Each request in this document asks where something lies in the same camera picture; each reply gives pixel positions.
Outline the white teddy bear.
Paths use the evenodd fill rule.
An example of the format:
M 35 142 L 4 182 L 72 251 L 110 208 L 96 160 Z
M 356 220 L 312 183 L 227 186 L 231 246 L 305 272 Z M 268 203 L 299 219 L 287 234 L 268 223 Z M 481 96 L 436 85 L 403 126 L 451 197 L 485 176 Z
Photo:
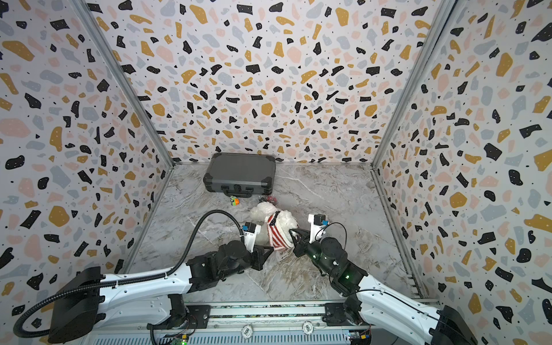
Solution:
M 290 211 L 280 210 L 270 202 L 261 202 L 250 210 L 250 218 L 260 230 L 256 231 L 256 245 L 270 246 L 275 251 L 294 247 L 290 230 L 298 228 L 296 218 Z

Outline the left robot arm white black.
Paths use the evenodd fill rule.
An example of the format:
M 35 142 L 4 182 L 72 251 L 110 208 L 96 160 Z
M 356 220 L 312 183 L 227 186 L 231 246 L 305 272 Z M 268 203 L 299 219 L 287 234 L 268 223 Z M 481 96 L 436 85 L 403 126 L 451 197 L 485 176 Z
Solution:
M 174 273 L 129 274 L 131 283 L 126 285 L 119 283 L 119 275 L 101 275 L 97 267 L 86 269 L 64 287 L 63 297 L 54 303 L 48 341 L 66 343 L 94 329 L 128 323 L 146 322 L 157 329 L 180 326 L 189 314 L 185 294 L 214 288 L 247 269 L 260 271 L 273 251 L 273 247 L 247 247 L 234 240 L 188 260 Z

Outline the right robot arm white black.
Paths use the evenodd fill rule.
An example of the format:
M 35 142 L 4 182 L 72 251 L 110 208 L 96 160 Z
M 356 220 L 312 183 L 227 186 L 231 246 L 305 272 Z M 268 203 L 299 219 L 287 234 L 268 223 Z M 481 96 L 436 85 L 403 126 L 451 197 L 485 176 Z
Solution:
M 386 286 L 350 261 L 339 240 L 311 240 L 310 232 L 303 229 L 292 229 L 290 235 L 294 255 L 308 257 L 345 297 L 344 315 L 349 323 L 378 326 L 410 344 L 478 343 L 456 309 L 428 306 Z

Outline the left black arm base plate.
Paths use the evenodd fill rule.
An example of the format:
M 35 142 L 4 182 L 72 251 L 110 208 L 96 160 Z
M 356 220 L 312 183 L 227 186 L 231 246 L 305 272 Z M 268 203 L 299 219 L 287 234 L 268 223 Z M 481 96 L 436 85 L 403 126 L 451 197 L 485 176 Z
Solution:
M 164 321 L 164 329 L 188 327 L 191 330 L 205 329 L 210 318 L 210 305 L 185 305 L 174 307 L 169 318 Z

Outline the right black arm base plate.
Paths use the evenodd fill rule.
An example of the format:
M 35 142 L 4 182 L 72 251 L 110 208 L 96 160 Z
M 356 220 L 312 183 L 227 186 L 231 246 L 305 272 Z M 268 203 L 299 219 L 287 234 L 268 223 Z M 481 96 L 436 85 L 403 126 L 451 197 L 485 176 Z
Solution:
M 360 316 L 360 305 L 353 303 L 326 303 L 322 321 L 327 326 L 367 326 Z

